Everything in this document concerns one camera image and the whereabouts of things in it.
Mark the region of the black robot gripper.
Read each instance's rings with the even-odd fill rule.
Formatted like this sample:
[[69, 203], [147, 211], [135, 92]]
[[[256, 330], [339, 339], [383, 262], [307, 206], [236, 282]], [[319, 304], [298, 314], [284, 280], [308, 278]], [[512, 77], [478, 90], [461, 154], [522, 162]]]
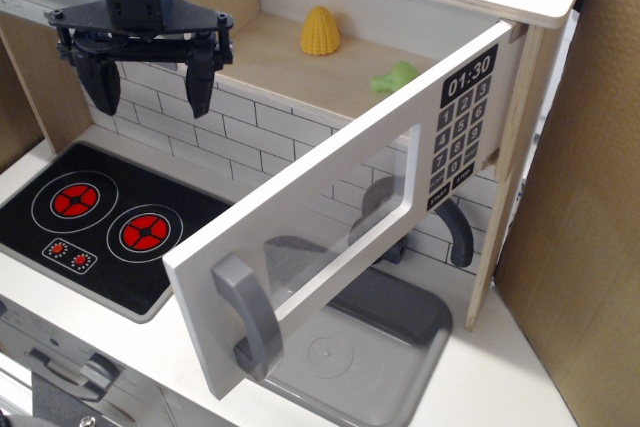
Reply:
[[209, 112], [215, 70], [233, 62], [232, 17], [185, 0], [99, 0], [45, 18], [58, 32], [60, 57], [73, 56], [93, 105], [109, 116], [121, 93], [112, 60], [187, 63], [185, 88], [195, 118]]

